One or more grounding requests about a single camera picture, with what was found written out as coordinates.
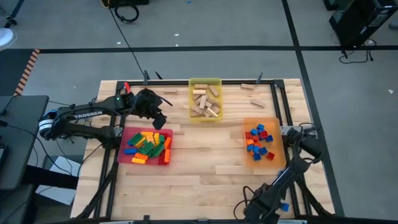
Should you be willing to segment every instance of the white object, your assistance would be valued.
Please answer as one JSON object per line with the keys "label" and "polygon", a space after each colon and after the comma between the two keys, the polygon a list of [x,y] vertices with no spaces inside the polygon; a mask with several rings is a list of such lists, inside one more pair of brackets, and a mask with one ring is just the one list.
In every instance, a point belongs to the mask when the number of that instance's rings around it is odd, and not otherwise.
{"label": "white object", "polygon": [[0,51],[9,48],[18,38],[12,29],[0,28]]}
{"label": "white object", "polygon": [[[55,164],[61,167],[64,170],[71,171],[69,163],[72,165],[72,175],[77,176],[77,172],[79,170],[80,164],[77,162],[73,162],[69,159],[66,159],[64,157],[58,156],[57,160],[55,161]],[[53,165],[50,169],[51,171],[58,172],[61,174],[66,174],[69,175],[67,172],[59,169],[55,165]],[[36,193],[48,188],[49,186],[46,185],[40,185]],[[56,200],[58,202],[64,203],[65,205],[71,205],[73,202],[73,199],[75,198],[76,190],[73,189],[63,189],[59,187],[52,187],[48,190],[44,190],[43,192],[40,193],[40,195],[44,197],[51,198],[53,200]]]}

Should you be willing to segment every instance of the blue block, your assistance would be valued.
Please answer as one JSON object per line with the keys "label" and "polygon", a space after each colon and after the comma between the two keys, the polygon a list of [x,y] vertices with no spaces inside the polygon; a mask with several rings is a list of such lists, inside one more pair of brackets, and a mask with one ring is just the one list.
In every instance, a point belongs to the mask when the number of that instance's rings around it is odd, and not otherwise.
{"label": "blue block", "polygon": [[260,156],[260,154],[258,154],[258,153],[256,153],[256,154],[253,156],[253,158],[254,158],[254,161],[259,161],[259,160],[261,160],[261,156]]}
{"label": "blue block", "polygon": [[272,135],[268,135],[268,137],[266,138],[266,142],[272,142],[274,141],[274,138],[272,137]]}
{"label": "blue block", "polygon": [[265,147],[262,147],[261,149],[260,149],[260,154],[261,155],[265,155],[265,154],[267,154],[267,149],[265,148]]}
{"label": "blue block", "polygon": [[280,209],[282,209],[284,212],[288,212],[289,211],[289,204],[282,203],[282,205],[280,206]]}
{"label": "blue block", "polygon": [[248,145],[248,152],[250,152],[251,150],[253,150],[254,149],[254,146],[253,145]]}
{"label": "blue block", "polygon": [[260,147],[254,146],[253,152],[254,152],[255,154],[258,154],[258,153],[260,152]]}
{"label": "blue block", "polygon": [[250,131],[250,134],[252,134],[252,135],[257,135],[257,134],[258,134],[258,131],[257,131],[256,129],[252,129],[252,130]]}
{"label": "blue block", "polygon": [[137,151],[138,151],[138,149],[125,149],[125,150],[124,150],[124,153],[125,153],[126,155],[131,155],[131,154],[137,153]]}
{"label": "blue block", "polygon": [[259,125],[257,126],[257,130],[264,130],[264,125],[259,124]]}

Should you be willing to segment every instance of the green lego brick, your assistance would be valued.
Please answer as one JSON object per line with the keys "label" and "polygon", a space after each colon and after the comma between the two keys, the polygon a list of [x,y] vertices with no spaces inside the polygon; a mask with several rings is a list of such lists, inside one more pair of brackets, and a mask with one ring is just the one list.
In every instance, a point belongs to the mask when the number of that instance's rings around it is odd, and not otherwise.
{"label": "green lego brick", "polygon": [[159,142],[160,143],[164,143],[165,142],[165,138],[164,138],[163,134],[159,135]]}
{"label": "green lego brick", "polygon": [[154,147],[155,147],[155,145],[152,142],[148,142],[147,144],[145,144],[144,146],[139,148],[138,152],[148,156]]}
{"label": "green lego brick", "polygon": [[138,133],[130,139],[130,143],[136,145],[142,138],[143,138],[142,134]]}
{"label": "green lego brick", "polygon": [[157,157],[160,155],[160,153],[164,150],[164,145],[163,144],[159,144],[158,146],[156,146],[154,148],[154,150],[152,150],[152,152],[150,153],[150,158],[152,159],[153,157]]}

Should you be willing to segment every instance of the yellow bin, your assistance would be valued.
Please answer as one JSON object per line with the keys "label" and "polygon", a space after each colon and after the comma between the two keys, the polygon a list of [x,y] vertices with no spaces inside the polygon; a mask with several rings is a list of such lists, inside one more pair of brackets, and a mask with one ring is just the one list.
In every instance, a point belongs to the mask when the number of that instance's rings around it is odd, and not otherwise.
{"label": "yellow bin", "polygon": [[[213,85],[218,93],[220,94],[217,97],[214,97],[214,95],[212,94],[212,92],[207,89],[206,90],[206,94],[210,96],[211,99],[214,99],[216,101],[218,101],[220,103],[220,112],[218,113],[218,117],[217,118],[206,118],[206,117],[191,117],[191,106],[195,105],[195,102],[193,100],[193,93],[192,91],[195,89],[195,84],[207,84],[207,85]],[[191,119],[191,121],[219,121],[221,119],[223,119],[223,114],[224,114],[224,109],[223,109],[223,92],[222,92],[222,81],[220,78],[190,78],[189,79],[189,107],[190,107],[190,111],[188,111],[188,115]]]}

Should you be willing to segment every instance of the wooden tabletop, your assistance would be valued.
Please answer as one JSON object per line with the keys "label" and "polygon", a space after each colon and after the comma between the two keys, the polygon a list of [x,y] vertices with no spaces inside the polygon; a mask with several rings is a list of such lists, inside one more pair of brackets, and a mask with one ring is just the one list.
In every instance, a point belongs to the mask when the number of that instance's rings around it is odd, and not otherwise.
{"label": "wooden tabletop", "polygon": [[[299,79],[285,79],[285,89],[295,125],[311,122],[307,102]],[[98,101],[113,96],[117,81],[102,81]],[[131,88],[133,93],[143,86]],[[233,208],[243,200],[242,187],[257,189],[264,182],[270,184],[278,170],[249,169],[244,165],[242,125],[244,117],[275,117],[269,85],[255,90],[243,90],[239,85],[223,85],[224,118],[217,123],[192,123],[188,118],[188,86],[146,86],[168,99],[174,106],[161,105],[167,123],[163,128],[174,131],[171,163],[168,167],[120,164],[113,201],[112,220],[177,219],[233,219]],[[177,93],[164,93],[166,89]],[[282,98],[279,104],[284,117]],[[251,99],[266,102],[265,108],[252,105]],[[109,116],[98,116],[92,125],[109,125]],[[128,116],[126,126],[152,127],[152,120]],[[89,140],[85,157],[100,143]],[[114,150],[111,153],[111,166]],[[104,150],[97,150],[81,168],[71,217],[77,216],[91,200],[98,188]],[[308,188],[319,202],[334,212],[328,184],[321,163],[312,165],[305,173]],[[298,189],[300,211],[304,211]],[[104,193],[101,215],[105,215],[108,191]],[[243,204],[237,209],[243,218]],[[281,213],[293,218],[292,207]]]}

